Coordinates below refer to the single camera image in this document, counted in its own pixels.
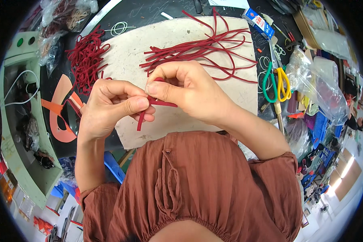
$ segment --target hand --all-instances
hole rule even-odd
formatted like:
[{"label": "hand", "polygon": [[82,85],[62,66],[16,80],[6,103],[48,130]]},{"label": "hand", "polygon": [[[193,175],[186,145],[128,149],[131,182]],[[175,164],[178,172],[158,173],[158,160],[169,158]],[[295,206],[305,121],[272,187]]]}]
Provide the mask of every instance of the hand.
[{"label": "hand", "polygon": [[98,79],[87,104],[81,109],[78,138],[106,138],[120,119],[130,115],[138,121],[138,113],[143,110],[144,121],[152,122],[155,108],[149,106],[144,90],[125,80]]},{"label": "hand", "polygon": [[[165,82],[155,82],[157,77]],[[236,106],[197,61],[159,65],[148,78],[145,92],[177,104],[190,116],[216,126],[226,118],[226,111]]]}]

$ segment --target green scissors handle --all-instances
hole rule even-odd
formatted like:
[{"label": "green scissors handle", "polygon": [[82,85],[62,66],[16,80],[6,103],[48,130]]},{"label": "green scissors handle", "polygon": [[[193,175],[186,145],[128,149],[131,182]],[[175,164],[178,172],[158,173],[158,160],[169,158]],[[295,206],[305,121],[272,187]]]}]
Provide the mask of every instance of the green scissors handle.
[{"label": "green scissors handle", "polygon": [[[266,74],[264,76],[264,79],[262,80],[262,92],[264,93],[264,96],[268,102],[275,103],[277,101],[277,86],[276,86],[276,81],[274,80],[274,74],[271,72],[271,70],[272,70],[272,62],[269,62],[269,66],[266,70]],[[269,77],[269,73],[270,73],[270,79],[272,80],[273,91],[274,91],[273,100],[271,100],[266,93],[266,81],[267,81],[267,78]]]}]

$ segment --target beige cutting mat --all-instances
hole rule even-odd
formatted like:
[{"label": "beige cutting mat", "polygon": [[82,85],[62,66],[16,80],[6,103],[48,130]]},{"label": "beige cutting mat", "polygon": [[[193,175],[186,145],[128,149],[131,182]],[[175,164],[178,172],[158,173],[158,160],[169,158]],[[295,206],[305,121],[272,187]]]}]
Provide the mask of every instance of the beige cutting mat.
[{"label": "beige cutting mat", "polygon": [[[224,17],[233,29],[248,28],[246,20],[241,18]],[[199,20],[214,26],[212,16],[198,17]],[[217,34],[226,31],[222,20],[218,18]],[[163,22],[147,25],[133,29],[124,34],[116,36],[104,44],[109,43],[111,48],[103,55],[103,63],[108,63],[104,68],[104,77],[111,77],[114,80],[128,80],[138,87],[144,89],[147,81],[147,73],[139,67],[145,63],[149,55],[144,55],[145,51],[150,51],[150,46],[159,48],[172,47],[174,45],[207,39],[204,34],[212,35],[211,30],[190,18],[172,19]],[[252,42],[251,35],[244,33],[246,41]],[[226,43],[225,47],[236,44]],[[252,43],[245,43],[232,51],[249,59],[255,60]],[[211,60],[223,67],[232,67],[231,61],[225,52],[214,52],[207,55]],[[251,62],[240,57],[233,56],[236,67],[246,67],[252,65]],[[201,63],[208,63],[206,60],[198,60]],[[205,67],[207,72],[213,77],[223,78],[226,74],[221,70]],[[257,68],[254,66],[246,70],[236,71],[236,75],[247,80],[257,81]],[[239,106],[253,114],[257,114],[257,84],[247,83],[242,80],[230,78],[218,81],[220,87]],[[191,130],[219,131],[218,127],[207,125],[197,119],[189,117],[180,108],[155,106],[155,121],[142,124],[141,131],[137,131],[137,121],[131,117],[125,117],[116,124],[116,130],[121,143],[125,149],[141,147],[149,140],[156,140],[164,137],[170,132],[182,132]]]}]

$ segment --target blue and white box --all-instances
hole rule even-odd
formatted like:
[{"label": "blue and white box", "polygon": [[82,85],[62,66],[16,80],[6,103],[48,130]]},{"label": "blue and white box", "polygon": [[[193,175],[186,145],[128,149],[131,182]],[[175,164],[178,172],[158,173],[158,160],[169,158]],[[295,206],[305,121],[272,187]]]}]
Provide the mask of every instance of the blue and white box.
[{"label": "blue and white box", "polygon": [[274,35],[274,29],[253,9],[245,9],[242,18],[246,19],[249,25],[253,26],[266,40]]}]

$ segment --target fingernail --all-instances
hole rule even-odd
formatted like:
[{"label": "fingernail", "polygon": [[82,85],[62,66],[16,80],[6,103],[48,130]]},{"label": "fingernail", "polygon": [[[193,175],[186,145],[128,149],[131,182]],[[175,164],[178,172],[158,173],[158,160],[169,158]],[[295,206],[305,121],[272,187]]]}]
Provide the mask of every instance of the fingernail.
[{"label": "fingernail", "polygon": [[148,83],[147,86],[145,87],[146,94],[148,95],[157,94],[157,86],[158,84],[156,82]]},{"label": "fingernail", "polygon": [[147,98],[138,98],[137,99],[137,105],[139,106],[139,109],[147,108],[149,107],[149,101]]}]

